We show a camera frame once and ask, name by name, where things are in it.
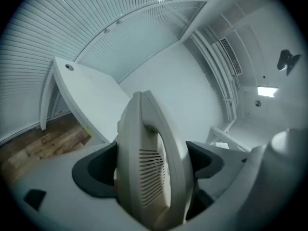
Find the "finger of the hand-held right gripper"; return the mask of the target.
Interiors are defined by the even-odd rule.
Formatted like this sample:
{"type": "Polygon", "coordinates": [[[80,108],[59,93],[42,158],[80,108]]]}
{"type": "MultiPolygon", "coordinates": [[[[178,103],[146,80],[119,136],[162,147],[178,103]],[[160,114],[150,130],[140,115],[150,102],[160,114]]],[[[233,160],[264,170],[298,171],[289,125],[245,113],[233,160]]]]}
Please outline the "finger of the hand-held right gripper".
{"type": "Polygon", "coordinates": [[[308,131],[289,129],[253,148],[229,188],[213,203],[192,197],[190,231],[260,231],[288,207],[308,172],[308,131]]]}

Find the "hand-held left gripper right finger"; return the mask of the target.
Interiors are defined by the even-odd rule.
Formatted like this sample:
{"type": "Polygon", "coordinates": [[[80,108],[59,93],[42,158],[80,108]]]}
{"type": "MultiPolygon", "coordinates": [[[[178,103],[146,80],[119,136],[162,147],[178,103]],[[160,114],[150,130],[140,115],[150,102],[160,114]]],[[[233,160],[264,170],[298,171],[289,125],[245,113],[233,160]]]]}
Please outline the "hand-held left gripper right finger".
{"type": "Polygon", "coordinates": [[[233,183],[249,153],[200,142],[186,142],[195,180],[194,197],[202,203],[215,202],[233,183]]]}

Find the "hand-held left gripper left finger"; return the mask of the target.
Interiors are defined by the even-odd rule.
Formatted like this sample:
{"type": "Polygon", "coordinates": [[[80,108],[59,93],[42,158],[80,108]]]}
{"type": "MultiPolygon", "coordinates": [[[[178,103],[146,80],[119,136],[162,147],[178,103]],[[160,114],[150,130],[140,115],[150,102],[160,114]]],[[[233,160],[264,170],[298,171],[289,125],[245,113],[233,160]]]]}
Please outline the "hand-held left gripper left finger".
{"type": "Polygon", "coordinates": [[[94,145],[39,162],[12,189],[40,231],[142,231],[114,187],[117,144],[94,145]]]}

